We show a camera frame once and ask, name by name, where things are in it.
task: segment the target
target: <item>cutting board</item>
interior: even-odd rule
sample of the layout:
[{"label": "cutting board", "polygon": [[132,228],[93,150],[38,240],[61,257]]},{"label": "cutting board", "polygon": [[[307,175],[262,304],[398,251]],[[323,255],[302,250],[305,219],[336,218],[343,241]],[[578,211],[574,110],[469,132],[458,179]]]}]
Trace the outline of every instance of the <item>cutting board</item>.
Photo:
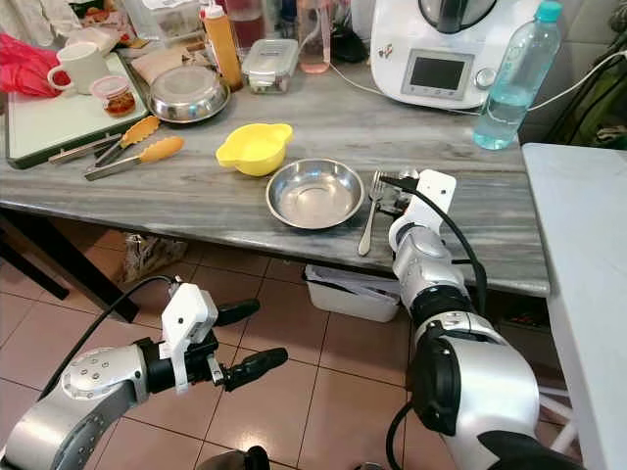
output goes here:
[{"label": "cutting board", "polygon": [[148,114],[118,54],[111,53],[105,60],[112,75],[128,78],[135,111],[124,117],[110,117],[98,98],[71,89],[56,98],[10,93],[6,132],[7,160],[11,166],[28,168],[47,162],[62,150],[125,132]]}]

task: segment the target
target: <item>marble countertop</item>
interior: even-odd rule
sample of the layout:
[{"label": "marble countertop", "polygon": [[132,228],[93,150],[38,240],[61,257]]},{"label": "marble countertop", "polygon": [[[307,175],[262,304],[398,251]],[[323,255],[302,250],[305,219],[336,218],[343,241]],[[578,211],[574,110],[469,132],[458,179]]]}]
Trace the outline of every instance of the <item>marble countertop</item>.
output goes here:
[{"label": "marble countertop", "polygon": [[[365,66],[345,66],[342,71],[372,86]],[[238,91],[222,113],[200,124],[162,124],[129,153],[179,135],[185,139],[179,154],[93,182],[82,176],[90,163],[87,158],[26,170],[12,169],[0,159],[0,206],[390,273],[387,230],[392,219],[388,215],[376,216],[371,251],[361,258],[357,245],[367,202],[340,226],[294,229],[275,219],[265,205],[269,177],[254,178],[217,164],[214,153],[221,142],[232,130],[251,122],[293,126],[286,163],[334,159],[356,170],[366,187],[376,169],[396,174],[406,167],[433,168],[453,175],[458,189],[450,214],[484,262],[490,287],[538,297],[549,293],[520,148],[482,150],[472,142],[473,117],[364,92],[333,70],[322,75],[297,71],[285,95]],[[443,235],[454,256],[463,257],[453,234],[445,228]],[[471,270],[464,274],[472,282]]]}]

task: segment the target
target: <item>coffee mug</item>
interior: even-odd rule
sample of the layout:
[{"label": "coffee mug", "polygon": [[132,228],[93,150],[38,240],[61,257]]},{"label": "coffee mug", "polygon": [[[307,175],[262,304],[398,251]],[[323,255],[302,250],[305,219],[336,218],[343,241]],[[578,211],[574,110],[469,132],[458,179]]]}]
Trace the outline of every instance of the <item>coffee mug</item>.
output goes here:
[{"label": "coffee mug", "polygon": [[[76,42],[64,47],[57,53],[57,59],[61,64],[50,69],[48,82],[58,90],[74,87],[78,93],[89,95],[89,86],[94,81],[111,74],[100,49],[93,42]],[[67,85],[55,83],[54,76],[58,71],[65,71],[71,82]]]}]

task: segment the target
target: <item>metal bowl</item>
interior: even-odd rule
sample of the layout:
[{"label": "metal bowl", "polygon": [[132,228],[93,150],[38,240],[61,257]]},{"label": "metal bowl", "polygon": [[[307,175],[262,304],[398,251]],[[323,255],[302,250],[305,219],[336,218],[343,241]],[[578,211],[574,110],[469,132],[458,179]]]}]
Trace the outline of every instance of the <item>metal bowl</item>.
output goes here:
[{"label": "metal bowl", "polygon": [[186,124],[215,116],[230,96],[228,85],[213,70],[183,66],[155,78],[148,106],[161,120]]},{"label": "metal bowl", "polygon": [[332,160],[300,160],[274,174],[265,188],[272,215],[298,228],[327,228],[352,217],[363,202],[360,177]]}]

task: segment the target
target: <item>fork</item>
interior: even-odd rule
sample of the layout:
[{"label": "fork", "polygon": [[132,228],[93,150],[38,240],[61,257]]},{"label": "fork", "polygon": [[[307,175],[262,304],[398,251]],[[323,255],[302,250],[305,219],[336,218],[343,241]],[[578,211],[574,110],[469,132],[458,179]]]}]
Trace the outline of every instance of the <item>fork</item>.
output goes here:
[{"label": "fork", "polygon": [[360,257],[365,257],[367,253],[370,251],[372,221],[374,220],[374,214],[376,213],[376,208],[379,205],[379,201],[383,197],[383,181],[379,179],[380,177],[381,177],[381,171],[376,170],[374,172],[374,175],[372,176],[370,192],[368,193],[368,197],[372,201],[372,204],[370,206],[370,215],[368,216],[368,222],[365,225],[362,239],[360,240],[360,245],[358,246],[358,249],[357,249],[357,253],[360,254]]}]

